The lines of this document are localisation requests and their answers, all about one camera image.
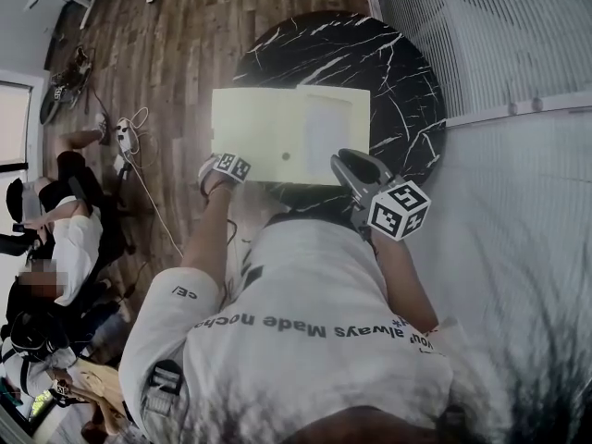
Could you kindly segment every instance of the power strip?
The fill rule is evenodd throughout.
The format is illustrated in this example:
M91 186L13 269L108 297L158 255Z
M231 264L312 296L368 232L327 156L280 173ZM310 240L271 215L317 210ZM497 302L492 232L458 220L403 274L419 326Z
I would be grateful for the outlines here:
M120 120L115 130L121 151L124 154L131 152L131 128L129 122L127 120Z

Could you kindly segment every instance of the hand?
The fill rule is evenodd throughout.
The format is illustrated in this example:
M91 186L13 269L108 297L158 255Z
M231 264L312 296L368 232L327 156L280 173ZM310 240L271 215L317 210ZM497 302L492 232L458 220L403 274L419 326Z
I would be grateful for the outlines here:
M57 380L57 381L64 380L69 385L72 384L72 377L69 375L69 373L66 370L60 370L59 368L54 368L51 370L51 373L49 374L49 376L53 380Z
M219 171L212 169L205 179L203 190L209 196L215 186L220 186L222 184L225 188L228 188L232 191L236 186L236 181L228 174L220 173Z
M87 400L86 398L84 398L79 393L76 393L75 391L70 391L69 394L68 394L68 397L69 398L73 398L73 399L78 400L78 401L86 401L86 402L89 402L89 400Z
M47 227L43 226L37 230L37 236L41 240L41 243L45 245L47 243Z
M83 388L72 387L70 390L70 395L74 396L74 398L79 398L81 400L95 401L97 404L104 400L103 397L98 396L92 391Z
M41 217L37 217L34 218L33 220L30 220L29 222L25 222L23 224L24 228L29 228L31 230L41 230L43 227L45 227L45 224L47 224L47 220L45 219L45 216L41 216Z

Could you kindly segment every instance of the black shorts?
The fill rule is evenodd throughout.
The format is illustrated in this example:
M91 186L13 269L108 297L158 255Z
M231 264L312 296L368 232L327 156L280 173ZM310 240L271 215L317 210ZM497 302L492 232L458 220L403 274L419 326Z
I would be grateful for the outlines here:
M73 195L68 180L79 175L86 167L84 156L76 152L64 152L57 157L57 181L39 192L39 200L45 212L54 210L62 199Z

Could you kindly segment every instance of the shoe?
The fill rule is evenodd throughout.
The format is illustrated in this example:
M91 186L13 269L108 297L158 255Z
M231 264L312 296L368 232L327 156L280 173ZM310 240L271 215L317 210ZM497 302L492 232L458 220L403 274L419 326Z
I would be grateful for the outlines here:
M108 277L104 277L103 279L99 280L99 283L104 283L106 285L105 291L109 290L113 286L113 283Z
M125 322L126 324L129 324L131 322L131 311L130 311L130 307L128 306L128 303L126 302L126 300L122 300L119 303L119 315L121 316L121 319L123 319L123 322Z
M109 121L107 120L106 115L103 112L97 112L94 116L94 128L93 130L100 130L101 131L101 140L99 140L99 144L108 145L110 142L109 136Z

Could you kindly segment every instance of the sheet of paper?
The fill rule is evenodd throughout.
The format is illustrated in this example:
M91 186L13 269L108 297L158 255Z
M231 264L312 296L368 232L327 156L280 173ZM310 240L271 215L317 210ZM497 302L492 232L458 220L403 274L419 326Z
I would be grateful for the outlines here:
M248 161L248 180L337 185L331 155L341 148L368 152L370 92L323 86L216 90L212 127L213 152Z
M331 156L350 146L352 104L318 95L305 98L304 151L306 173L316 179L332 176Z

